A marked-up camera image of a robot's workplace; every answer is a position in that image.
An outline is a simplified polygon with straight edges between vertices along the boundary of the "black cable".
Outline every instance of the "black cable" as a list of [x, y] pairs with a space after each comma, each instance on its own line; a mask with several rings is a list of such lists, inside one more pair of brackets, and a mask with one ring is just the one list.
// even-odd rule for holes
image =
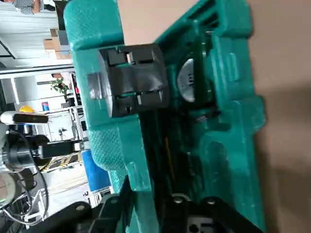
[[[47, 183], [46, 183], [46, 180], [44, 179], [40, 169], [38, 168], [38, 166], [35, 164], [35, 161], [34, 161], [34, 158], [33, 158], [33, 153], [31, 151], [31, 147], [29, 145], [29, 142], [27, 140], [27, 138], [24, 136], [24, 134], [18, 132], [18, 131], [15, 131], [15, 130], [10, 130], [11, 133], [15, 133], [15, 134], [18, 134], [24, 141], [26, 147], [28, 147], [29, 149], [29, 157], [30, 157], [30, 160], [32, 161], [32, 163], [34, 164], [34, 167], [36, 168], [37, 170], [37, 173], [38, 175], [40, 176], [42, 182], [43, 182], [43, 186], [44, 186], [44, 191], [45, 191], [45, 197], [46, 197], [46, 204], [45, 204], [45, 209], [44, 209], [44, 213], [43, 213], [43, 216], [42, 218], [47, 214], [47, 211], [48, 211], [48, 208], [49, 208], [49, 194], [48, 194], [48, 187], [47, 187]], [[6, 213], [6, 215], [8, 215], [12, 220], [16, 221], [16, 222], [19, 222], [19, 223], [22, 223], [22, 224], [25, 224], [25, 225], [30, 225], [30, 226], [33, 226], [37, 223], [39, 223], [40, 221], [42, 221], [42, 219], [39, 219], [37, 221], [34, 221], [34, 222], [25, 222], [25, 221], [22, 221], [22, 220], [19, 220], [15, 217], [12, 216], [12, 213], [10, 213], [7, 209], [3, 209], [3, 211]]]

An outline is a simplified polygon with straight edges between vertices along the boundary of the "round metal disc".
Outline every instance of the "round metal disc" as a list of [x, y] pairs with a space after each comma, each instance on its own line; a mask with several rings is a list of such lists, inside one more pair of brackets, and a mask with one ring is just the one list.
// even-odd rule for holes
[[192, 58], [188, 59], [181, 67], [177, 76], [177, 86], [180, 95], [187, 102], [194, 102], [194, 72]]

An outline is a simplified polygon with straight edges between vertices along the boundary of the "black mechanical part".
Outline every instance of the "black mechanical part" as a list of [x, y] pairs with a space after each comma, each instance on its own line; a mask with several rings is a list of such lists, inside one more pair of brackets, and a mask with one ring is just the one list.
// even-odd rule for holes
[[56, 214], [38, 223], [26, 233], [74, 233], [77, 232], [77, 223], [92, 217], [91, 206], [83, 201], [76, 202]]
[[91, 209], [86, 202], [76, 202], [32, 226], [25, 233], [125, 233], [134, 208], [134, 193], [128, 176], [119, 195], [103, 196]]
[[[104, 196], [98, 207], [74, 203], [26, 233], [125, 233], [134, 203], [135, 195], [126, 176], [120, 194]], [[205, 198], [198, 205], [184, 194], [175, 194], [162, 204], [161, 233], [263, 233], [217, 197]]]
[[183, 195], [173, 196], [165, 203], [160, 224], [162, 233], [263, 233], [217, 197], [197, 205]]
[[218, 197], [209, 197], [201, 201], [200, 208], [214, 221], [226, 226], [234, 233], [263, 233], [230, 205]]
[[38, 146], [38, 155], [41, 159], [68, 155], [81, 150], [88, 150], [89, 142], [81, 140], [67, 140], [49, 142]]
[[134, 194], [126, 176], [119, 195], [103, 197], [103, 206], [97, 219], [92, 222], [89, 233], [125, 233], [130, 225], [134, 208]]
[[[25, 144], [25, 141], [16, 134], [9, 133], [6, 135], [2, 156], [0, 157], [0, 170], [7, 172], [19, 172], [25, 168], [33, 167], [33, 163], [29, 156], [29, 149], [36, 155], [38, 145], [45, 144], [49, 140], [44, 135], [27, 136], [26, 140], [30, 148]], [[48, 164], [51, 159], [34, 158], [37, 166]]]
[[110, 117], [168, 106], [168, 81], [158, 45], [102, 49], [99, 60], [101, 73], [88, 75], [90, 96], [105, 98]]

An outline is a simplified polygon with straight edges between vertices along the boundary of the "black bracket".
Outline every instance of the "black bracket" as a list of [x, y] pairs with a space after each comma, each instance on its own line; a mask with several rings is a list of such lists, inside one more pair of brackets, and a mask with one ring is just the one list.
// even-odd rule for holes
[[99, 49], [100, 73], [88, 75], [92, 99], [106, 100], [110, 117], [166, 107], [169, 88], [158, 45]]
[[161, 233], [263, 233], [218, 197], [208, 197], [200, 205], [182, 197], [164, 204]]

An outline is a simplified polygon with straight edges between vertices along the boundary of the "blue can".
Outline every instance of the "blue can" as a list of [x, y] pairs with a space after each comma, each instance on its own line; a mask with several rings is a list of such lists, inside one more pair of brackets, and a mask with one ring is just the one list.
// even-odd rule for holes
[[49, 111], [50, 110], [48, 102], [42, 102], [41, 104], [42, 104], [43, 111]]

